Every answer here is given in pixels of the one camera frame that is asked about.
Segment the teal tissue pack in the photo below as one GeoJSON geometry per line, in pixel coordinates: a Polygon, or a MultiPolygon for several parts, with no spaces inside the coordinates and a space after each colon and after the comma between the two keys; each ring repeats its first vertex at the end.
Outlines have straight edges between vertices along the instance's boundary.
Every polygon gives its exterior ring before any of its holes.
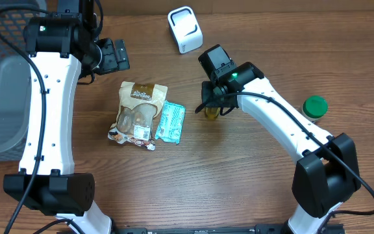
{"type": "Polygon", "coordinates": [[[181,141],[185,114],[186,109],[184,106],[165,101],[162,108],[160,123],[155,133],[155,139],[179,144],[181,141]]]}

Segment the green lidded jar with tissues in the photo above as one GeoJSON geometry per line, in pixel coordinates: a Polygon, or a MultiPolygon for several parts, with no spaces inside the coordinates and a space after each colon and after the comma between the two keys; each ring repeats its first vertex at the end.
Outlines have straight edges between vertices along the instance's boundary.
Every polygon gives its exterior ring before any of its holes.
{"type": "Polygon", "coordinates": [[[321,96],[310,96],[301,108],[302,114],[311,122],[316,122],[328,111],[328,103],[321,96]]]}

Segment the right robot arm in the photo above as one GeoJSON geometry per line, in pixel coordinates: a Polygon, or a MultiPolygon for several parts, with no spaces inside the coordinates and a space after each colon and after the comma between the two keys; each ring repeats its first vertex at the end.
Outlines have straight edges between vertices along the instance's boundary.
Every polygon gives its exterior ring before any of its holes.
{"type": "Polygon", "coordinates": [[[298,206],[284,225],[259,224],[257,233],[344,233],[330,215],[360,188],[356,147],[345,133],[333,136],[305,118],[252,63],[240,66],[215,45],[198,58],[209,80],[197,108],[242,109],[260,122],[295,163],[292,192],[298,206]]]}

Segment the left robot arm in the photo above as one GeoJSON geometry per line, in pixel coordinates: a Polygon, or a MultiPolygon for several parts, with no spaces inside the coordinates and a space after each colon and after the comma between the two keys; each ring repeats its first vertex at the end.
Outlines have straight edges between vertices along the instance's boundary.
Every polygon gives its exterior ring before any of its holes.
{"type": "Polygon", "coordinates": [[[18,207],[38,210],[76,233],[117,233],[112,218],[95,203],[95,180],[77,173],[71,134],[77,85],[86,76],[129,68],[112,40],[100,38],[99,1],[60,1],[55,12],[38,10],[24,30],[19,54],[31,68],[26,145],[4,191],[18,207]]]}

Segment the brown snack wrapper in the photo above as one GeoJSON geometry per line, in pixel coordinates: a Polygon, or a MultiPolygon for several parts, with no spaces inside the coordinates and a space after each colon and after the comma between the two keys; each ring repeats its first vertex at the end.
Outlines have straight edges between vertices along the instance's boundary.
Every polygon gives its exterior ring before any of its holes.
{"type": "Polygon", "coordinates": [[[123,81],[116,122],[110,126],[108,138],[118,144],[131,143],[154,151],[153,120],[160,114],[167,92],[163,85],[123,81]]]}

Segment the yellow liquid bottle silver cap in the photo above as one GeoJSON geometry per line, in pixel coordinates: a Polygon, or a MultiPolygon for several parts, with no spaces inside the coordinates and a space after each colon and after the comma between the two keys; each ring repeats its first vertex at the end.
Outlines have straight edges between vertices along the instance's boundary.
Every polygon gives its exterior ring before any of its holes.
{"type": "Polygon", "coordinates": [[[205,116],[208,120],[216,120],[220,113],[220,107],[205,107],[205,116]]]}

